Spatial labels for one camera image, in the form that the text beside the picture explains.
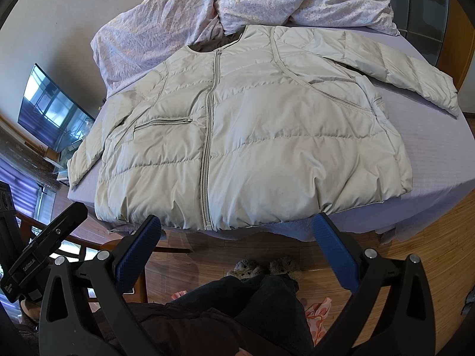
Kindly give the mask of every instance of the slipper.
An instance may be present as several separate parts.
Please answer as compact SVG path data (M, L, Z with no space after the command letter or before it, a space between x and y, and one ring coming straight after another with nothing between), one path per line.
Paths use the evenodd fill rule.
M294 258L290 256L279 258L269 264L270 274L288 274L289 277L298 281L302 277L300 265Z
M472 291L465 298L465 303L466 304L469 304L470 302L475 302L475 287L472 289Z
M234 266L234 270L227 272L227 275L238 279L248 279L265 273L266 269L263 266L260 266L255 260L246 258L239 261Z
M472 308L473 303L469 302L468 304L465 304L465 306L462 308L462 311L460 312L460 315L465 316L470 312L470 309Z

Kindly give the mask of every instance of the television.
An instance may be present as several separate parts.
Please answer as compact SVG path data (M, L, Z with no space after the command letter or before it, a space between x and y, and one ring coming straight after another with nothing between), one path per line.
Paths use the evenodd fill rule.
M94 118L37 65L28 78L18 123L56 152L89 133Z

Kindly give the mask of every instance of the wooden chair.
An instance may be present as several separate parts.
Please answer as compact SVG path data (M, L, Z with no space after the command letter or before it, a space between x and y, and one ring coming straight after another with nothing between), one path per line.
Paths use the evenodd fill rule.
M26 244L29 242L31 238L36 237L36 235L32 232L32 227L35 227L39 230L43 230L46 228L46 225L30 218L19 211L17 211L17 218L21 221L20 223L20 236ZM87 248L101 251L101 250L109 250L112 251L120 240L114 240L106 242L105 244L97 244L95 242L90 242L83 240L81 238L75 237L74 235L69 235L65 241L72 242L73 244L79 245L79 254L65 252L61 249L55 251L56 254L62 255L69 258L77 258L79 261L83 261L86 257ZM153 250L154 252L160 253L190 253L190 249L180 249L180 248L165 248L161 246L155 247ZM137 279L137 282L134 285L133 293L124 294L124 299L127 302L148 302L147 297L147 283L145 280L145 270ZM96 298L89 298L89 302L97 302Z

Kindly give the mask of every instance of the person's leg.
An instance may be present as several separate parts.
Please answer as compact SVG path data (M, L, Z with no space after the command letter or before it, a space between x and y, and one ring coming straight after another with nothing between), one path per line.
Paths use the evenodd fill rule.
M288 275L267 276L235 320L293 355L307 355L312 335L296 291L298 284Z
M227 276L200 286L170 304L201 312L215 308L225 315L235 317L259 289L262 278L263 274L242 282L236 277Z

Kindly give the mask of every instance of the jacket pocket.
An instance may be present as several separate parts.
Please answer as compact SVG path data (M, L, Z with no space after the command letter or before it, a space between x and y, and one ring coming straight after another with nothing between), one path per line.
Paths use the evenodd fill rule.
M141 124L134 127L134 132L150 127L150 126L173 126L176 124L187 124L191 123L192 119L190 117L161 117L159 119L151 120L147 123Z

